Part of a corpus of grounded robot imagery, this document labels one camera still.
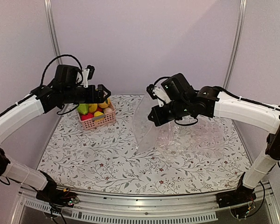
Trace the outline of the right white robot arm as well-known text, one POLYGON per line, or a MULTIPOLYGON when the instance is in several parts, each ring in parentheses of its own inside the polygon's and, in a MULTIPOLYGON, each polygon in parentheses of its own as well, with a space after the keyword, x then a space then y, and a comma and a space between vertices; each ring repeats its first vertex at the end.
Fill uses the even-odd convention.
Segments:
POLYGON ((265 143, 254 156, 251 167, 242 175, 232 193, 235 203, 242 203, 258 183, 280 161, 280 104, 272 105, 232 94, 220 86, 205 86, 195 90, 182 73, 160 77, 146 88, 158 104, 151 109, 148 119, 155 126, 171 121, 181 125, 190 116, 230 119, 255 130, 255 137, 263 133, 265 143))

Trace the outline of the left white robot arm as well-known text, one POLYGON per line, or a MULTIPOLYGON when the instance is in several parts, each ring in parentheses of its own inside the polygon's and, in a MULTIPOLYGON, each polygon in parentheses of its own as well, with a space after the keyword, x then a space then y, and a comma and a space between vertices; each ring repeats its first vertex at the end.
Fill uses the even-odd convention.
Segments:
POLYGON ((18 162, 7 155, 2 144, 17 133, 28 123, 58 108, 62 110, 65 105, 103 103, 110 97, 111 92, 103 84, 89 84, 95 68, 88 65, 83 68, 79 60, 70 54, 63 54, 52 59, 45 67, 39 86, 31 90, 23 99, 0 113, 0 179, 8 180, 30 186, 51 203, 60 199, 57 183, 46 173, 18 162), (60 64, 56 67, 53 79, 44 83, 48 68, 57 59, 72 58, 77 66, 60 64))

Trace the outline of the pink dotted zip bag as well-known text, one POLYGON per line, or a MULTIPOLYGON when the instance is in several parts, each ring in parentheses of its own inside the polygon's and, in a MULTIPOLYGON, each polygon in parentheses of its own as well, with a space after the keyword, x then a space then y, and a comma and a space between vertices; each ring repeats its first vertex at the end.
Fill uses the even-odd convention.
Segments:
POLYGON ((159 135, 159 128, 154 125, 154 122, 147 119, 154 106, 155 101, 146 93, 135 109, 132 130, 135 136, 137 144, 136 152, 138 154, 147 152, 155 147, 159 135))

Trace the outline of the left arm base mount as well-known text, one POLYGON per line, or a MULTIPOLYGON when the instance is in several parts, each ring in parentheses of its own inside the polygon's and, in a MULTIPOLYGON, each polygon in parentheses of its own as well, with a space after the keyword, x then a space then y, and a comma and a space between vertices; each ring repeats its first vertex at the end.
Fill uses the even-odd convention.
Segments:
POLYGON ((43 190, 38 190, 36 198, 48 202, 56 207, 71 207, 79 202, 77 193, 70 188, 58 189, 55 185, 46 186, 43 190))

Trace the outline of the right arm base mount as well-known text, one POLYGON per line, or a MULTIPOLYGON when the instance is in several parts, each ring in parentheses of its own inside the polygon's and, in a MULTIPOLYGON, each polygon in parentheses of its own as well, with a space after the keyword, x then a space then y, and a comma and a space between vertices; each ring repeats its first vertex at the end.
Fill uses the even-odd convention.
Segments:
POLYGON ((247 203, 254 199, 256 199, 254 189, 245 187, 242 182, 239 183, 234 190, 216 194, 216 202, 219 208, 227 208, 230 206, 247 203))

